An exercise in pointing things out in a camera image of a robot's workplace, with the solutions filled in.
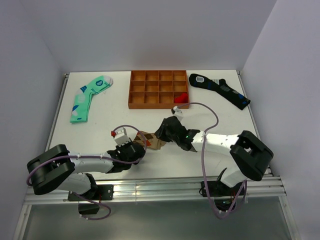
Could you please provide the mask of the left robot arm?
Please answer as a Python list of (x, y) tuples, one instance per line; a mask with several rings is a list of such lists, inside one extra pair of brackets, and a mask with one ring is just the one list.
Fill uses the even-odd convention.
[(58, 144), (27, 163), (26, 183), (35, 195), (63, 190), (92, 200), (101, 191), (92, 173), (114, 174), (129, 170), (146, 154), (146, 147), (135, 142), (117, 145), (100, 155), (72, 155), (66, 145)]

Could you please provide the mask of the brown argyle sock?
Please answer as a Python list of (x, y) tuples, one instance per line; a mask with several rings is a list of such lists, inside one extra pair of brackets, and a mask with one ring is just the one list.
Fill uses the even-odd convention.
[[(146, 139), (146, 146), (148, 149), (160, 150), (166, 144), (165, 141), (158, 139), (154, 133), (148, 133), (145, 131), (141, 131), (141, 133)], [(140, 144), (141, 146), (145, 145), (144, 138), (139, 132), (136, 134), (133, 142)]]

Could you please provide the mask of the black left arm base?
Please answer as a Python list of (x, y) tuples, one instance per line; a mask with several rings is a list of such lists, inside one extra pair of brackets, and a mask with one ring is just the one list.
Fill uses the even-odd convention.
[(69, 192), (67, 200), (78, 202), (78, 212), (82, 216), (91, 217), (96, 215), (104, 207), (102, 201), (113, 199), (114, 186), (112, 184), (100, 184), (94, 190), (89, 190), (84, 194)]

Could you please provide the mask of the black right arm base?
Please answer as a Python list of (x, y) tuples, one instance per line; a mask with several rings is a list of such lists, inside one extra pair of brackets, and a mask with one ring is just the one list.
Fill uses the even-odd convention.
[(217, 181), (208, 181), (207, 185), (209, 195), (211, 198), (214, 198), (216, 208), (226, 212), (235, 200), (235, 196), (241, 188), (242, 183), (240, 182), (232, 188)]

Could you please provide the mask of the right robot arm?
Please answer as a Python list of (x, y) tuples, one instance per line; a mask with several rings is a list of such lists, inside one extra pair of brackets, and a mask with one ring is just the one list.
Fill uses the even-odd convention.
[(174, 142), (184, 151), (217, 153), (230, 156), (235, 166), (225, 168), (219, 175), (216, 189), (222, 195), (247, 180), (261, 181), (274, 153), (248, 130), (240, 134), (223, 135), (187, 129), (176, 116), (165, 118), (155, 136), (164, 142)]

